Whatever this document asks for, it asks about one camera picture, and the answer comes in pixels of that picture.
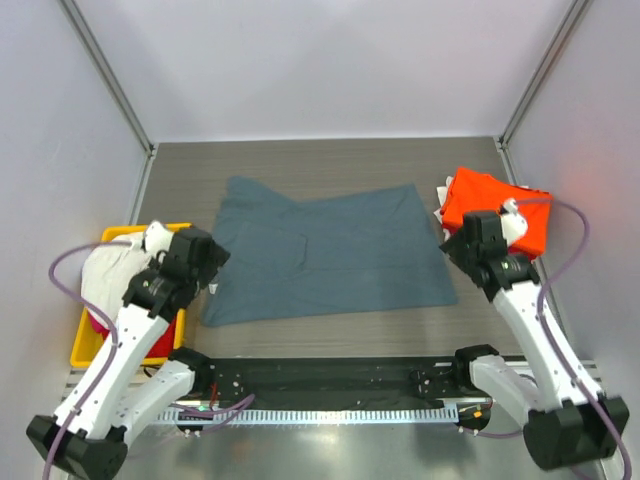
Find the blue-grey t shirt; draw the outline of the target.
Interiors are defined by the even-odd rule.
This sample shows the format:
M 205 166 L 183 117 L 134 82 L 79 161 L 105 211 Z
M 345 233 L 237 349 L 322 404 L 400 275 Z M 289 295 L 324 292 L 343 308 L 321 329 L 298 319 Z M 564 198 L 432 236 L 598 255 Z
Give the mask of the blue-grey t shirt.
M 209 290 L 205 327 L 457 302 L 412 184 L 295 201 L 235 176 L 213 237 L 231 257 Z

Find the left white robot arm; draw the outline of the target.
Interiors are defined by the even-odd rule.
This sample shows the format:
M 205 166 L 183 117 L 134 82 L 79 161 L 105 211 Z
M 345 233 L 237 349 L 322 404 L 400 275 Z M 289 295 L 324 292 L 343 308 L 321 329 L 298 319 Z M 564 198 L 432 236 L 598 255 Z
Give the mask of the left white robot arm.
M 211 390 L 211 359 L 187 347 L 173 350 L 135 392 L 128 387 L 148 351 L 214 280 L 229 252 L 206 231 L 194 226 L 171 231 L 158 221 L 128 246 L 150 259 L 128 277 L 117 316 L 106 317 L 94 303 L 84 303 L 107 324 L 107 338 L 55 412 L 34 416 L 27 426 L 26 435 L 45 462 L 43 478 L 53 468 L 81 479 L 114 478 L 131 444 L 165 408 Z

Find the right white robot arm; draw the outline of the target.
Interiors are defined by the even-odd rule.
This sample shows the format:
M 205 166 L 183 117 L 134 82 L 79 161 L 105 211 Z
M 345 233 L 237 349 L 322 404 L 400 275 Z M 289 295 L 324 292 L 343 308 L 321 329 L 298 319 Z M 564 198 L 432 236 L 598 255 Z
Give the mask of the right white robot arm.
M 530 259 L 510 252 L 527 230 L 516 210 L 470 212 L 442 246 L 507 322 L 531 379 L 518 374 L 496 349 L 476 345 L 454 354 L 451 383 L 460 394 L 479 390 L 519 424 L 534 463 L 544 471 L 574 467 L 620 454 L 623 476 L 631 462 L 621 435 L 629 409 L 608 396 L 577 358 L 553 312 Z

